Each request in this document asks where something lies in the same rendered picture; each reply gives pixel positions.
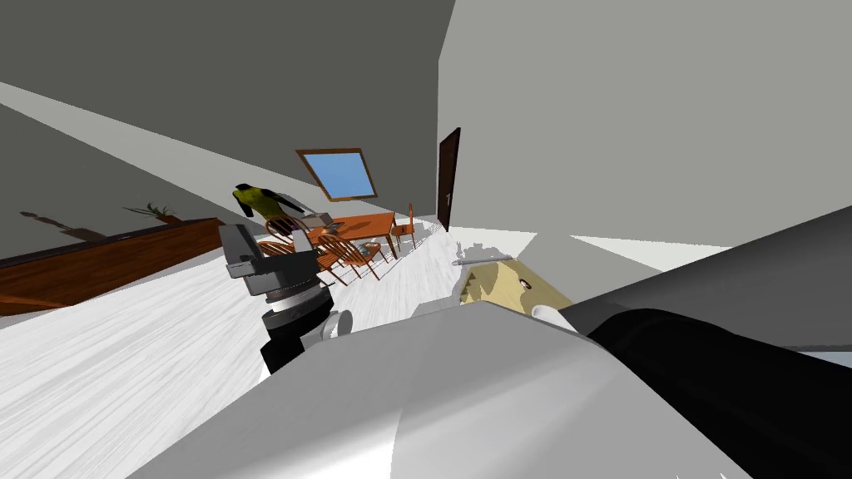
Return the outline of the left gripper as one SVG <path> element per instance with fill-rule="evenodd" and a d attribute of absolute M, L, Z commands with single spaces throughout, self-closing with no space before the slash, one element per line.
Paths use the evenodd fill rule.
<path fill-rule="evenodd" d="M 276 256 L 261 256 L 254 236 L 243 224 L 222 225 L 219 235 L 229 276 L 242 279 L 252 296 L 319 284 L 317 252 L 304 230 L 291 231 L 294 253 Z"/>

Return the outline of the orange wooden chair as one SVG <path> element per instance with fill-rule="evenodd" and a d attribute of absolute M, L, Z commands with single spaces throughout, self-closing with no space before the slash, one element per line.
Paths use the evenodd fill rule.
<path fill-rule="evenodd" d="M 413 205 L 412 204 L 408 205 L 408 221 L 407 221 L 407 223 L 402 223 L 400 225 L 396 225 L 394 223 L 394 226 L 390 230 L 390 234 L 396 239 L 397 248 L 398 248 L 399 251 L 402 249 L 402 238 L 404 236 L 410 236 L 412 241 L 416 242 L 416 240 L 414 238 L 414 212 L 413 212 Z"/>
<path fill-rule="evenodd" d="M 367 241 L 361 245 L 356 245 L 350 240 L 334 235 L 320 235 L 316 238 L 316 242 L 324 251 L 338 256 L 342 265 L 350 267 L 359 279 L 362 276 L 358 267 L 365 266 L 377 280 L 380 280 L 374 267 L 372 267 L 372 262 L 377 255 L 381 256 L 386 264 L 389 264 L 387 256 L 382 251 L 382 245 L 378 242 Z"/>
<path fill-rule="evenodd" d="M 292 254 L 295 252 L 295 247 L 292 244 L 280 243 L 275 241 L 260 241 L 258 243 L 260 250 L 263 254 L 268 256 L 279 256 L 284 254 Z M 331 274 L 336 281 L 344 286 L 348 284 L 345 283 L 334 271 L 333 267 L 335 265 L 339 265 L 339 256 L 334 254 L 333 252 L 326 251 L 322 246 L 316 244 L 314 246 L 314 250 L 318 254 L 318 263 L 320 268 L 323 271 Z"/>
<path fill-rule="evenodd" d="M 295 230 L 309 231 L 303 220 L 288 215 L 277 215 L 265 221 L 265 231 L 285 244 L 293 242 Z"/>

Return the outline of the yellow black sculpture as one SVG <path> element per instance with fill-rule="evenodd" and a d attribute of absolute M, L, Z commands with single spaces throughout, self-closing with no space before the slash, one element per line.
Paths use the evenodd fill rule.
<path fill-rule="evenodd" d="M 306 214 L 306 208 L 289 197 L 280 195 L 273 190 L 258 189 L 258 187 L 246 183 L 236 185 L 232 196 L 247 218 L 253 218 L 255 213 L 259 214 L 264 220 L 279 216 L 300 218 Z"/>

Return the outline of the orange wooden table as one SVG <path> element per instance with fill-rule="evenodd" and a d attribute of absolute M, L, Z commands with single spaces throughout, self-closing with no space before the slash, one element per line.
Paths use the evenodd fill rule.
<path fill-rule="evenodd" d="M 397 253 L 392 246 L 390 231 L 395 225 L 395 213 L 379 213 L 371 215 L 356 215 L 350 217 L 335 218 L 336 223 L 341 223 L 338 236 L 344 240 L 369 240 L 371 238 L 384 239 L 389 247 L 391 255 L 397 259 Z"/>

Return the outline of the wood framed window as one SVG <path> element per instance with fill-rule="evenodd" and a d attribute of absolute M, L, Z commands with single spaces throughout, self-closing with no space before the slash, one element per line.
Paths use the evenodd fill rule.
<path fill-rule="evenodd" d="M 330 202 L 378 197 L 360 148 L 295 150 Z"/>

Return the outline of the dark wooden sideboard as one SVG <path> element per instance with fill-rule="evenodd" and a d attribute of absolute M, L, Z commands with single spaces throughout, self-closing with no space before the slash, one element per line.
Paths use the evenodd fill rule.
<path fill-rule="evenodd" d="M 0 260 L 0 317 L 93 299 L 221 247 L 217 218 L 185 220 Z"/>

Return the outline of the dark brown door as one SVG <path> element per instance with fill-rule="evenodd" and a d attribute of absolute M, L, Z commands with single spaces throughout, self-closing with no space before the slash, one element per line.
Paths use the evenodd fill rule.
<path fill-rule="evenodd" d="M 461 128 L 455 128 L 438 145 L 437 219 L 449 231 Z"/>

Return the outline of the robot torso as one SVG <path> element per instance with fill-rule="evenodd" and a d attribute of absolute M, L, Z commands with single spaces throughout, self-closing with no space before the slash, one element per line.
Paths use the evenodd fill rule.
<path fill-rule="evenodd" d="M 127 479 L 752 479 L 593 341 L 482 302 L 310 347 Z"/>

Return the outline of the beige cabinet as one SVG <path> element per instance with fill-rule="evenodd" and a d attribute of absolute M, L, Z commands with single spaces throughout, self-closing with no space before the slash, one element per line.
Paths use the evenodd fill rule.
<path fill-rule="evenodd" d="M 565 294 L 517 259 L 473 265 L 463 282 L 459 302 L 477 301 L 488 301 L 527 316 L 533 316 L 538 305 L 556 310 L 573 305 Z"/>

